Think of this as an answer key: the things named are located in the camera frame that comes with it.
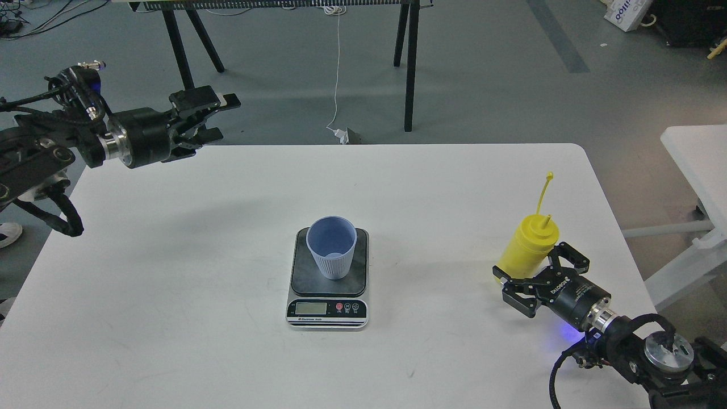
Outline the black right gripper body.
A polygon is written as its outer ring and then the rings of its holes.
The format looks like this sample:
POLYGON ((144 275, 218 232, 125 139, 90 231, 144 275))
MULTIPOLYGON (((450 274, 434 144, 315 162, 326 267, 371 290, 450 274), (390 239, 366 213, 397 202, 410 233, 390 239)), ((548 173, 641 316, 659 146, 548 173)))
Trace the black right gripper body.
POLYGON ((549 266, 525 282, 529 290, 543 305, 577 331, 593 327, 593 307, 611 299, 611 294, 591 282, 572 268, 549 266))

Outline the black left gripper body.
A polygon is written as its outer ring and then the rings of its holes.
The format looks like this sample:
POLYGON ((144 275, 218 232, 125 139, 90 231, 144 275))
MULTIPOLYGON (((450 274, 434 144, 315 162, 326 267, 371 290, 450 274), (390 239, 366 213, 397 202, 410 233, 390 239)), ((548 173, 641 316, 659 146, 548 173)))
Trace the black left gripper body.
POLYGON ((136 108, 112 115, 107 129, 119 140, 122 163, 134 169, 170 161, 173 141, 169 127, 174 117, 173 109, 156 111, 152 108, 136 108))

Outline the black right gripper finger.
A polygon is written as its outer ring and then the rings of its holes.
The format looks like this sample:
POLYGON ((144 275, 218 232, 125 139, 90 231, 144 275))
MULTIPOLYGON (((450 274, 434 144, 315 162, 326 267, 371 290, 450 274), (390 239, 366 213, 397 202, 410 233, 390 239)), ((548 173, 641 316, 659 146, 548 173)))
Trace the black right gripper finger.
POLYGON ((551 249, 548 253, 548 262, 545 274, 553 279, 575 278, 587 273, 590 267, 590 260, 565 241, 551 249))
POLYGON ((498 266, 492 267, 492 273, 502 284, 502 300, 527 318, 534 318, 540 306, 548 305, 544 278, 513 278, 498 266))

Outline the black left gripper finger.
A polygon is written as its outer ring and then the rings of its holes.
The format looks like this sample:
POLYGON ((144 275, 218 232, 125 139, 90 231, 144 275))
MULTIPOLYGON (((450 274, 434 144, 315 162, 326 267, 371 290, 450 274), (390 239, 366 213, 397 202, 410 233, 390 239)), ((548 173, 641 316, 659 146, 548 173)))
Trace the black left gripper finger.
POLYGON ((198 127, 219 111, 241 107, 235 93, 217 93, 211 86, 177 91, 169 96, 169 101, 172 104, 170 124, 176 128, 198 127))
POLYGON ((199 127, 173 138, 173 158, 189 158, 197 154, 197 150, 205 145, 223 140, 223 133, 218 128, 199 127))

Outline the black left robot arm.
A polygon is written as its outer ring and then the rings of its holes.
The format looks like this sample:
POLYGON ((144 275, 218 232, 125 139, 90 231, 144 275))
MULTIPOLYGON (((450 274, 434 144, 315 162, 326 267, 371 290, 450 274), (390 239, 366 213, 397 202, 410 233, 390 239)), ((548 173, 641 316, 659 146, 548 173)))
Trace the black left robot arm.
POLYGON ((127 168, 189 158, 223 138, 208 118, 239 108, 234 93, 210 86, 171 94, 171 109, 112 112, 101 95, 103 61, 81 62, 47 78, 48 90, 18 101, 2 100, 15 112, 15 127, 2 130, 2 208, 14 204, 67 236, 83 233, 80 215, 65 194, 66 169, 77 148, 91 168, 119 158, 127 168))

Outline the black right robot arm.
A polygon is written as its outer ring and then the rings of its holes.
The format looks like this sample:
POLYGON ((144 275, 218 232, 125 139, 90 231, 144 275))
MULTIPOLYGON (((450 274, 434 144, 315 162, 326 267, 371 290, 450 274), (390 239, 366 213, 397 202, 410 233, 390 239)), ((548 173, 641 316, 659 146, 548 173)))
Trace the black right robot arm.
POLYGON ((628 318, 613 312, 611 295, 584 275, 590 262, 568 243, 548 254, 549 264, 532 278, 514 278, 500 267, 503 300, 533 318, 548 307, 584 337, 561 352, 549 377, 552 407, 560 407, 555 378, 572 357, 580 368, 610 366, 629 383, 643 386, 651 408, 724 408, 725 351, 707 337, 689 342, 660 314, 628 318))

